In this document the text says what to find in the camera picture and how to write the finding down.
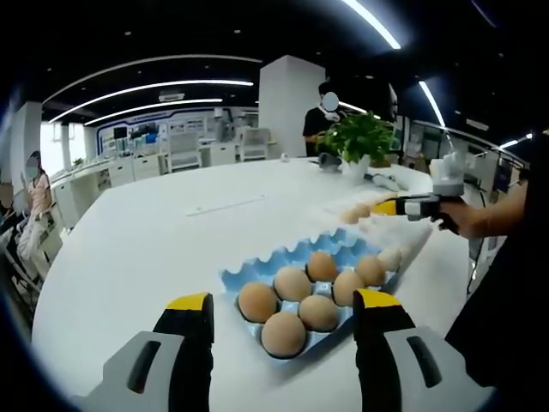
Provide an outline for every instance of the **ceiling light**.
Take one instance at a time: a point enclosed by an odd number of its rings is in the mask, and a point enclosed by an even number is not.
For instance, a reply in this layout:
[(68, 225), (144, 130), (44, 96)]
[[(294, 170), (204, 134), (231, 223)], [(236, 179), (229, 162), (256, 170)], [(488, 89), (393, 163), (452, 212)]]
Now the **ceiling light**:
[(119, 116), (121, 114), (137, 112), (140, 110), (154, 109), (155, 107), (174, 106), (174, 105), (191, 105), (195, 103), (221, 103), (222, 101), (223, 99), (197, 99), (197, 100), (168, 101), (167, 103), (156, 103), (155, 105), (134, 107), (133, 109), (122, 110), (121, 112), (107, 114), (102, 118), (95, 118), (94, 120), (91, 120), (85, 123), (84, 125), (88, 126), (89, 124), (100, 122), (101, 120), (105, 120), (106, 118), (114, 118), (115, 116)]
[(443, 114), (438, 109), (437, 102), (435, 101), (435, 98), (432, 97), (431, 90), (427, 87), (427, 83), (425, 82), (419, 82), (419, 86), (423, 89), (423, 93), (425, 93), (425, 96), (427, 96), (427, 99), (429, 100), (429, 103), (431, 103), (432, 110), (437, 115), (438, 122), (442, 127), (446, 127), (446, 123), (443, 119)]
[(340, 106), (346, 107), (347, 109), (356, 110), (357, 112), (361, 112), (361, 113), (366, 113), (367, 112), (366, 110), (361, 109), (360, 107), (349, 105), (348, 103), (343, 103), (342, 101), (340, 101)]
[(366, 8), (360, 4), (357, 0), (341, 0), (343, 3), (345, 3), (347, 6), (349, 6), (351, 9), (356, 11), (360, 17), (362, 17), (364, 20), (368, 21), (372, 27), (376, 29), (376, 31), (382, 35), (382, 37), (385, 39), (389, 45), (397, 50), (401, 48), (401, 45), (398, 44), (398, 42), (395, 40), (393, 35), (389, 33), (389, 30), (387, 30), (383, 24), (379, 22), (379, 20)]
[(179, 86), (184, 84), (223, 84), (223, 85), (231, 85), (231, 86), (253, 86), (254, 83), (252, 82), (241, 82), (236, 80), (182, 80), (178, 82), (164, 82), (164, 83), (153, 83), (153, 84), (146, 84), (145, 86), (138, 86), (136, 88), (126, 88), (125, 90), (120, 90), (119, 92), (114, 92), (110, 94), (106, 94), (104, 96), (98, 97), (96, 99), (87, 101), (85, 103), (82, 103), (81, 105), (74, 106), (71, 109), (69, 109), (66, 112), (63, 112), (50, 120), (48, 123), (53, 123), (56, 120), (59, 120), (63, 116), (72, 113), (78, 109), (82, 109), (85, 106), (92, 105), (93, 103), (97, 103), (98, 101), (102, 101), (104, 99), (109, 99), (114, 96), (119, 96), (120, 94), (126, 94), (126, 93), (132, 93), (137, 92), (139, 90), (145, 90), (147, 88), (163, 88), (165, 86)]
[(518, 143), (518, 140), (511, 140), (510, 142), (502, 144), (499, 148), (509, 148), (515, 146)]

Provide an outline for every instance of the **blue egg tray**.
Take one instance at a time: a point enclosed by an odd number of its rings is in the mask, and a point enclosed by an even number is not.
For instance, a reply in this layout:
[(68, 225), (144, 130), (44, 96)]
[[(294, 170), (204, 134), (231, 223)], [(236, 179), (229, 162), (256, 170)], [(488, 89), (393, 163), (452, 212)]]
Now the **blue egg tray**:
[[(248, 282), (262, 282), (270, 287), (273, 287), (275, 275), (278, 269), (284, 266), (295, 266), (305, 270), (305, 266), (309, 261), (310, 255), (315, 251), (325, 251), (332, 255), (337, 265), (337, 269), (341, 273), (345, 269), (353, 269), (361, 257), (365, 255), (376, 256), (381, 250), (373, 245), (369, 245), (364, 239), (354, 236), (344, 229), (338, 228), (334, 233), (321, 233), (316, 241), (311, 241), (310, 239), (300, 240), (295, 249), (292, 251), (288, 250), (286, 247), (276, 249), (266, 262), (263, 262), (259, 258), (247, 260), (237, 273), (232, 273), (228, 270), (221, 271), (221, 281), (225, 285), (228, 298), (234, 303), (235, 309), (242, 317), (248, 331), (254, 336), (260, 345), (263, 324), (254, 324), (249, 322), (240, 313), (240, 309), (238, 308), (238, 294), (240, 289), (242, 289), (242, 287)], [(387, 277), (385, 280), (386, 283), (394, 274), (394, 272), (387, 272)], [(332, 282), (315, 282), (312, 288), (312, 294), (320, 294), (332, 300)], [(352, 307), (337, 307), (340, 320), (335, 329), (327, 333), (308, 330), (303, 349), (292, 359), (300, 357), (324, 339), (334, 335), (338, 331), (341, 331), (341, 328), (348, 323), (349, 319), (353, 315)], [(279, 311), (287, 311), (298, 315), (298, 309), (298, 302), (279, 299)], [(276, 363), (286, 363), (291, 360), (278, 359), (271, 355), (269, 356)]]

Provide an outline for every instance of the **hair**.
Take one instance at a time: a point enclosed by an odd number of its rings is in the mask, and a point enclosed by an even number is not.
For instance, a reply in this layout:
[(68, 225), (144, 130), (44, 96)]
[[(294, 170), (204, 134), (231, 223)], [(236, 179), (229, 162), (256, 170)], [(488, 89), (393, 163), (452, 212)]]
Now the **hair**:
[(326, 94), (332, 91), (332, 85), (330, 82), (324, 82), (320, 86), (318, 86), (318, 93), (319, 94)]

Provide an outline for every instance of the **black device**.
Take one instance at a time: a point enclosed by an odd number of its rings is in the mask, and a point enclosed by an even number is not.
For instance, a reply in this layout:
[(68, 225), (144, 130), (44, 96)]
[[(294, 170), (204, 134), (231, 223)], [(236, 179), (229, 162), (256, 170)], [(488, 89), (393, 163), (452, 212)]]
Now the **black device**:
[(115, 127), (113, 130), (115, 139), (123, 139), (128, 136), (127, 127)]

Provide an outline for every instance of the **white pillar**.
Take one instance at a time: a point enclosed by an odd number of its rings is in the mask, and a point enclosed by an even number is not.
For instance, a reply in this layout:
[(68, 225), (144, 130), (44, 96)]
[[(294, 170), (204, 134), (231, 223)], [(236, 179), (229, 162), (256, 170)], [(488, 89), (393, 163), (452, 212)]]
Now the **white pillar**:
[(61, 148), (63, 151), (63, 169), (70, 170), (69, 126), (61, 126)]
[(90, 161), (97, 157), (97, 130), (94, 127), (84, 127), (84, 144), (86, 148), (86, 160)]
[(21, 173), (25, 172), (28, 156), (40, 150), (42, 104), (28, 101), (14, 114), (9, 144), (9, 161), (14, 193), (23, 190)]
[(281, 151), (290, 157), (306, 156), (305, 115), (320, 102), (318, 86), (325, 79), (324, 67), (293, 56), (261, 69), (259, 127), (270, 129)]

